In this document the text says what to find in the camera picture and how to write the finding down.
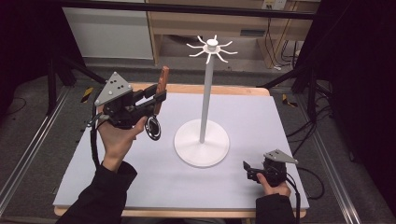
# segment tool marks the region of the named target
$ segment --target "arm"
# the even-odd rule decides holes
[[[287,224],[295,223],[289,196],[290,189],[286,182],[272,188],[264,175],[257,174],[266,196],[256,200],[257,224]]]
[[[102,165],[97,168],[91,184],[57,224],[120,223],[126,192],[137,175],[134,167],[123,159],[136,136],[143,131],[146,120],[143,117],[131,130],[114,128],[108,122],[99,127],[106,151]]]

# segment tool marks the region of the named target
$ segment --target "white cabinet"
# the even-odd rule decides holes
[[[153,59],[146,12],[64,7],[64,14],[83,57]]]

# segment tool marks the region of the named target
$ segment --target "white mug tree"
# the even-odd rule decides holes
[[[190,55],[197,57],[203,53],[207,53],[206,70],[205,70],[205,89],[204,100],[202,106],[201,119],[191,120],[182,125],[175,136],[175,149],[177,155],[186,163],[195,167],[210,167],[222,161],[228,153],[230,147],[230,139],[225,130],[216,122],[207,119],[210,101],[210,91],[212,87],[213,68],[215,64],[216,54],[223,62],[227,63],[219,55],[220,52],[227,54],[236,54],[237,52],[228,52],[221,49],[227,47],[233,41],[226,45],[219,45],[219,41],[215,38],[208,39],[204,42],[200,36],[198,39],[203,46],[195,47],[187,44],[193,49],[202,49],[201,52]]]

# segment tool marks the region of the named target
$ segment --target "round white base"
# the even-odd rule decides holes
[[[210,167],[224,159],[230,148],[230,139],[217,123],[208,120],[205,141],[200,143],[201,120],[183,124],[175,135],[177,155],[195,167]]]

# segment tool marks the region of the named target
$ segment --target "power outlet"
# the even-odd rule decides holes
[[[264,0],[262,1],[262,9],[271,10],[273,9],[275,0]]]
[[[286,0],[275,0],[272,5],[273,10],[283,10],[286,5]]]

